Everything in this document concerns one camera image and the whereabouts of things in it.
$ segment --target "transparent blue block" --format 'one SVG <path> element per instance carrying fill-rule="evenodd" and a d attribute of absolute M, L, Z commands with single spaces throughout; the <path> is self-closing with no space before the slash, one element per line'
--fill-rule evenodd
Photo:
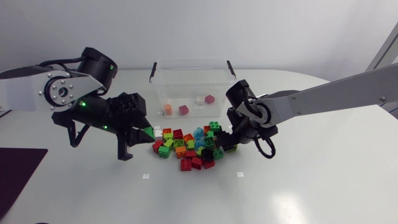
<path fill-rule="evenodd" d="M 205 147 L 205 141 L 202 139 L 195 141 L 195 150 L 197 151 L 199 147 Z"/>
<path fill-rule="evenodd" d="M 197 128 L 194 132 L 193 132 L 193 138 L 195 140 L 201 139 L 204 137 L 204 131 L 202 128 Z"/>

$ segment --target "green block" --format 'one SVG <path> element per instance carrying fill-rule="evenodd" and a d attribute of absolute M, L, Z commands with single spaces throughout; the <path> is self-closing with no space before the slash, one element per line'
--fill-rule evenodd
<path fill-rule="evenodd" d="M 220 131 L 220 125 L 217 121 L 210 121 L 209 126 L 210 131 Z"/>
<path fill-rule="evenodd" d="M 195 142 L 194 142 L 194 140 L 189 140 L 189 141 L 188 141 L 187 150 L 188 150 L 188 151 L 195 150 Z"/>
<path fill-rule="evenodd" d="M 208 131 L 207 137 L 214 137 L 214 131 Z"/>
<path fill-rule="evenodd" d="M 170 148 L 166 146 L 159 147 L 159 156 L 163 158 L 169 158 L 170 155 Z"/>
<path fill-rule="evenodd" d="M 150 137 L 155 139 L 154 129 L 152 127 L 144 128 L 144 132 L 147 133 Z"/>
<path fill-rule="evenodd" d="M 174 138 L 174 136 L 173 136 L 173 133 L 167 133 L 167 134 L 163 135 L 163 138 L 166 140 L 168 140 L 168 139 L 172 140 Z"/>
<path fill-rule="evenodd" d="M 236 152 L 238 145 L 236 144 L 233 149 L 226 151 L 227 153 Z"/>
<path fill-rule="evenodd" d="M 171 149 L 173 148 L 173 143 L 174 143 L 173 139 L 168 139 L 163 145 Z"/>
<path fill-rule="evenodd" d="M 219 148 L 214 149 L 213 155 L 214 155 L 214 160 L 221 159 L 222 157 L 224 157 L 223 151 Z"/>
<path fill-rule="evenodd" d="M 176 140 L 174 140 L 174 148 L 176 148 L 176 147 L 181 147 L 181 146 L 184 146 L 184 140 L 183 139 L 176 139 Z"/>
<path fill-rule="evenodd" d="M 205 147 L 199 147 L 197 150 L 197 158 L 201 158 L 201 150 L 206 149 Z"/>
<path fill-rule="evenodd" d="M 213 137 L 207 137 L 207 138 L 205 138 L 204 141 L 205 141 L 205 147 L 207 149 L 214 149 L 216 147 Z"/>

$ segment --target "white tabletop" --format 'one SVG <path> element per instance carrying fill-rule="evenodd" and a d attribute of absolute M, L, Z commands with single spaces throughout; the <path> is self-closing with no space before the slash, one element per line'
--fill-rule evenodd
<path fill-rule="evenodd" d="M 165 119 L 150 71 L 120 71 L 108 96 L 138 92 L 147 118 L 193 132 L 220 118 Z M 275 70 L 238 70 L 257 95 L 326 81 Z M 0 119 L 1 147 L 49 152 L 1 223 L 397 223 L 398 122 L 378 106 L 313 114 L 277 125 L 276 156 L 239 145 L 208 170 L 181 172 L 175 154 L 150 144 L 116 159 L 116 136 L 90 129 L 78 148 L 51 113 L 14 111 Z"/>

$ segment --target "orange block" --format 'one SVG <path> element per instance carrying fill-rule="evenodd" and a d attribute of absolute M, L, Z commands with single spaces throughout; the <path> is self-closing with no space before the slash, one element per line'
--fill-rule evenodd
<path fill-rule="evenodd" d="M 166 115 L 171 115 L 173 113 L 172 105 L 170 104 L 164 105 L 163 110 Z"/>
<path fill-rule="evenodd" d="M 177 153 L 177 158 L 185 157 L 186 151 L 187 151 L 187 148 L 185 146 L 175 148 L 175 153 Z"/>
<path fill-rule="evenodd" d="M 192 134 L 186 134 L 186 135 L 184 135 L 184 140 L 185 140 L 185 142 L 188 144 L 188 141 L 189 140 L 193 140 L 193 136 L 192 136 Z"/>
<path fill-rule="evenodd" d="M 207 132 L 210 131 L 210 126 L 204 126 L 203 130 L 205 131 L 205 134 L 207 134 Z"/>
<path fill-rule="evenodd" d="M 164 137 L 164 134 L 168 134 L 168 133 L 171 133 L 171 132 L 172 132 L 171 128 L 164 128 L 163 129 L 163 137 Z"/>

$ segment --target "clear plastic bin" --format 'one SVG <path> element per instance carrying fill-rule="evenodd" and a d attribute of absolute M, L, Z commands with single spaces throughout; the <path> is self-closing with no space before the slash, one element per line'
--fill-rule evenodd
<path fill-rule="evenodd" d="M 159 96 L 160 107 L 169 104 L 172 114 L 166 118 L 219 117 L 225 114 L 225 93 L 236 81 L 229 61 L 222 58 L 162 59 L 155 62 L 149 82 Z M 214 102 L 197 102 L 211 95 Z M 186 105 L 189 112 L 181 115 L 178 108 Z"/>

